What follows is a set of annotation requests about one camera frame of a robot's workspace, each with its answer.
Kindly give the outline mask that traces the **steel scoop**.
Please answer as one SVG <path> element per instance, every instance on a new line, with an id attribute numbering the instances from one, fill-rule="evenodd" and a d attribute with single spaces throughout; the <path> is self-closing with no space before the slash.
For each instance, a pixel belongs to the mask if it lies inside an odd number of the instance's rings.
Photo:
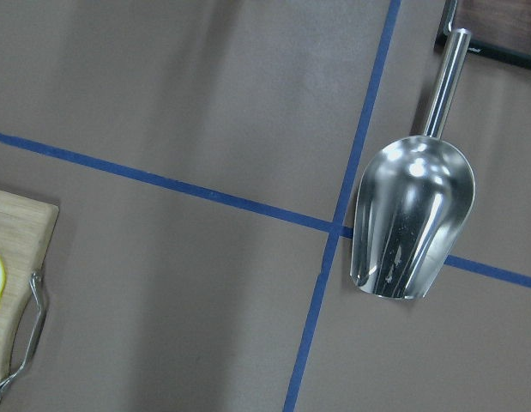
<path id="1" fill-rule="evenodd" d="M 471 39 L 465 28 L 450 31 L 422 131 L 383 148 L 363 173 L 350 276 L 365 293 L 425 297 L 473 207 L 472 167 L 442 138 Z"/>

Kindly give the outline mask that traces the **bamboo cutting board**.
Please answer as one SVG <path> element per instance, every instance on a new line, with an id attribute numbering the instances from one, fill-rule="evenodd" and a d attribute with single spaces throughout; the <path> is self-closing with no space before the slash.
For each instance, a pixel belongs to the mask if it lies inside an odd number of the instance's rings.
<path id="1" fill-rule="evenodd" d="M 43 272 L 58 211 L 56 205 L 0 191 L 0 257 L 7 274 L 0 301 L 0 381 L 12 373 L 18 325 L 28 301 L 34 301 L 28 280 L 35 270 Z"/>

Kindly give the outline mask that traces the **dark framed tray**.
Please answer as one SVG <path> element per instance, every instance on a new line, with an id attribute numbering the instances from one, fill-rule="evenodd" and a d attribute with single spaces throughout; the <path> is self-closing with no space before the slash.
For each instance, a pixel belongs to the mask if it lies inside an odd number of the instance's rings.
<path id="1" fill-rule="evenodd" d="M 473 54 L 531 70 L 531 0 L 447 1 L 435 43 L 457 28 L 473 34 Z"/>

